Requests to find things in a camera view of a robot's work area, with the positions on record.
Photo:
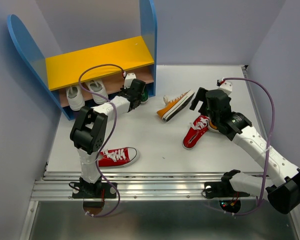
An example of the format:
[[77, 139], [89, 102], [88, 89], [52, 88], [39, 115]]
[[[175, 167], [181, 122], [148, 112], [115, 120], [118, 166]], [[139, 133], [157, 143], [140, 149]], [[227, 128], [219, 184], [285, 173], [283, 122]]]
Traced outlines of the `green sneaker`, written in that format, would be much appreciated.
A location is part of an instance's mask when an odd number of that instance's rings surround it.
[[149, 94], [148, 94], [147, 88], [145, 87], [142, 94], [141, 94], [140, 103], [141, 104], [146, 104], [148, 100], [149, 100]]

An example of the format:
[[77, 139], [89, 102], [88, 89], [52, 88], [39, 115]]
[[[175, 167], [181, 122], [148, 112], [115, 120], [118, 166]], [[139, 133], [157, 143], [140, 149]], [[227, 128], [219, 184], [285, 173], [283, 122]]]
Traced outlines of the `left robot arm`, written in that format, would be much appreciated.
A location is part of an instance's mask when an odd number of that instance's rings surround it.
[[81, 166], [79, 181], [69, 183], [74, 199], [100, 198], [103, 194], [116, 197], [116, 193], [102, 183], [101, 168], [127, 167], [139, 159], [140, 153], [130, 146], [104, 149], [107, 123], [138, 107], [145, 85], [144, 81], [133, 79], [130, 86], [122, 88], [111, 101], [80, 109], [70, 132]]

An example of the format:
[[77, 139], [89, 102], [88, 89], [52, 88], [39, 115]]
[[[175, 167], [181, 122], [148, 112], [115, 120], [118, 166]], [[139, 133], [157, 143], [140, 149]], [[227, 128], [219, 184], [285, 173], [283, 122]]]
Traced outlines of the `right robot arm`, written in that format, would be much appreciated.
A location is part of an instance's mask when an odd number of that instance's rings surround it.
[[281, 214], [288, 214], [300, 204], [300, 168], [278, 153], [258, 133], [242, 113], [234, 112], [231, 98], [221, 89], [199, 88], [190, 109], [199, 102], [199, 113], [207, 116], [217, 131], [241, 147], [260, 167], [265, 177], [256, 177], [233, 169], [220, 181], [207, 182], [203, 195], [207, 199], [255, 196], [268, 201]]

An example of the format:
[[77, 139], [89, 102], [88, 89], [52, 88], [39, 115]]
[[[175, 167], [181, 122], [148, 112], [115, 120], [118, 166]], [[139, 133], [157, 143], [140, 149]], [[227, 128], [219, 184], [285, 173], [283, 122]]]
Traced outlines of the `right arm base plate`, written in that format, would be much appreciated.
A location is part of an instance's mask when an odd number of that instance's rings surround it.
[[234, 190], [230, 183], [222, 181], [205, 182], [201, 195], [206, 199], [250, 196], [250, 194], [246, 192]]

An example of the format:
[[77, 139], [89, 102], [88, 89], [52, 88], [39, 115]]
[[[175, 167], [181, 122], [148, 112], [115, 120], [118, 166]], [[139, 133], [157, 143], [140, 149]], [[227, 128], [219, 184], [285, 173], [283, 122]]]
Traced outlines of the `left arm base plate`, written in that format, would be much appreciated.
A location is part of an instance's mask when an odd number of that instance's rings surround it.
[[117, 192], [106, 182], [97, 182], [92, 186], [87, 186], [71, 181], [68, 185], [72, 189], [73, 199], [115, 199], [117, 197]]

